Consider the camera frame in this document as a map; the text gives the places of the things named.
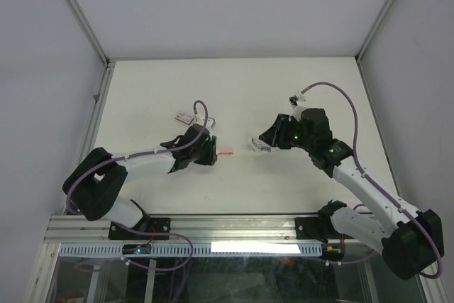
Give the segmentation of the pink stapler top cover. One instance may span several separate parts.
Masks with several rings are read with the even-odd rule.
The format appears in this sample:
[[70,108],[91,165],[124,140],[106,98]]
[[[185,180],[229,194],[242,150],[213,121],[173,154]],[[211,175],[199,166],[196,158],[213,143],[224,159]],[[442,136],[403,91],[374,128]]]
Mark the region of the pink stapler top cover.
[[233,153],[232,148],[224,148],[217,151],[217,155],[232,155]]

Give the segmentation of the red white staple box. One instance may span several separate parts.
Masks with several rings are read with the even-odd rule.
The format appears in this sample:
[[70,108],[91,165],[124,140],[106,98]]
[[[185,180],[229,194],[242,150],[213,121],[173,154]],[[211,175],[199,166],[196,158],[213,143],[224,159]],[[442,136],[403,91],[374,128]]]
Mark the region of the red white staple box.
[[190,126],[194,122],[195,118],[191,114],[187,114],[184,112],[177,112],[177,114],[175,115],[175,120],[179,121],[180,123]]

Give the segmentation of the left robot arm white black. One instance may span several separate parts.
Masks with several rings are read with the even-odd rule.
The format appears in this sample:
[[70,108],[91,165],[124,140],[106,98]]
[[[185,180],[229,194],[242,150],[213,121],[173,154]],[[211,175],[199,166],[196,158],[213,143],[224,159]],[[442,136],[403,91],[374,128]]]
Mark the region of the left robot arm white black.
[[142,177],[183,170],[191,163],[212,166],[216,147],[211,130],[193,124],[185,134],[144,152],[114,155],[95,148],[63,183],[67,208],[87,221],[106,219],[134,238],[143,237],[153,232],[152,219],[137,202],[121,197],[122,187]]

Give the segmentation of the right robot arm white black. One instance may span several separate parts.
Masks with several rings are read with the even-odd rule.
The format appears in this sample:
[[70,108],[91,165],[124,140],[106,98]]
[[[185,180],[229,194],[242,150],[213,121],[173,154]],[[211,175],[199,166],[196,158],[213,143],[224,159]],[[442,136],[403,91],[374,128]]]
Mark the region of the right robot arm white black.
[[360,168],[353,149],[333,137],[323,109],[305,109],[299,118],[279,114],[259,139],[271,148],[305,150],[315,167],[353,193],[373,214],[370,218],[340,201],[329,202],[319,210],[320,234],[340,233],[361,241],[379,253],[400,279],[423,275],[433,263],[437,271],[432,278],[440,277],[444,255],[440,217],[390,194]]

